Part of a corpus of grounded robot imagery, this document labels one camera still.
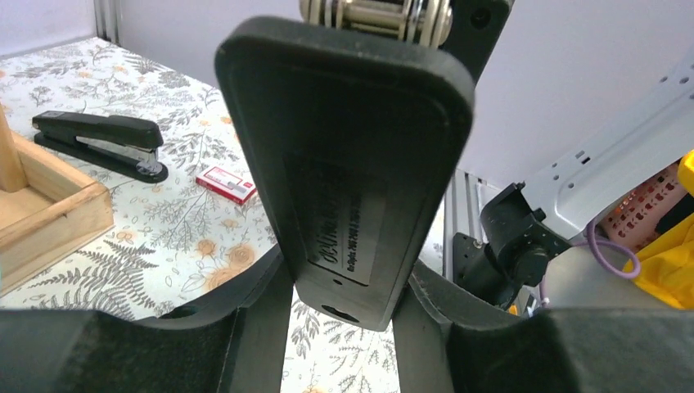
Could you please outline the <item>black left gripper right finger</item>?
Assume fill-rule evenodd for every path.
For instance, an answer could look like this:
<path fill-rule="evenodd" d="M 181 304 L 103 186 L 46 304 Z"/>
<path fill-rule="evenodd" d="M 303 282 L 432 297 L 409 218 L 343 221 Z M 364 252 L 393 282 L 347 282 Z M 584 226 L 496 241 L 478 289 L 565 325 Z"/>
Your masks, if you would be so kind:
<path fill-rule="evenodd" d="M 521 318 L 416 262 L 393 317 L 403 392 L 690 392 L 693 314 L 548 309 Z"/>

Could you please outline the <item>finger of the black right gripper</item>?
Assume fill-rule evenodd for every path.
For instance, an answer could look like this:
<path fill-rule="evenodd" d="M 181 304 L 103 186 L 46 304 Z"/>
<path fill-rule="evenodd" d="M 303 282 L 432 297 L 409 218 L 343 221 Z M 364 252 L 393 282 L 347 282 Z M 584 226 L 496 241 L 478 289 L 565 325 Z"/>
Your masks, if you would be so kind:
<path fill-rule="evenodd" d="M 513 7 L 513 0 L 451 1 L 452 27 L 439 47 L 460 61 L 477 83 Z"/>

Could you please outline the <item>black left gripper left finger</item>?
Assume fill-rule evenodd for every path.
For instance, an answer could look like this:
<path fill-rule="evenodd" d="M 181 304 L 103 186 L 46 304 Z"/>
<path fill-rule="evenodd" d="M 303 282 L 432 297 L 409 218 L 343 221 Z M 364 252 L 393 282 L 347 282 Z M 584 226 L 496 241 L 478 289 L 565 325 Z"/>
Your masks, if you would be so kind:
<path fill-rule="evenodd" d="M 293 281 L 278 246 L 159 318 L 1 313 L 4 392 L 278 392 Z"/>

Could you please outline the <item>beige and black stapler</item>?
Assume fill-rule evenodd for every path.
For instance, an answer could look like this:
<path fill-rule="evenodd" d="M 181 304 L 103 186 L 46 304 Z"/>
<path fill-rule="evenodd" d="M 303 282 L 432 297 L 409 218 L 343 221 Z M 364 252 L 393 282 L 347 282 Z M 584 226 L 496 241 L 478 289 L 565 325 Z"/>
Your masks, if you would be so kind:
<path fill-rule="evenodd" d="M 471 129 L 469 71 L 276 16 L 241 22 L 214 67 L 300 299 L 384 330 Z"/>

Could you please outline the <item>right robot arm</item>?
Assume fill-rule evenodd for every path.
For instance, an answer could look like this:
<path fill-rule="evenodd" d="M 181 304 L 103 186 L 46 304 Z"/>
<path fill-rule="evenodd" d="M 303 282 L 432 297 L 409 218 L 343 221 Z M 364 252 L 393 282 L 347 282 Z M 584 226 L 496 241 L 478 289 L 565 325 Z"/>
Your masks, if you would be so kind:
<path fill-rule="evenodd" d="M 444 276 L 520 312 L 663 309 L 596 227 L 693 148 L 690 1 L 457 1 L 444 49 L 493 51 L 444 199 Z"/>

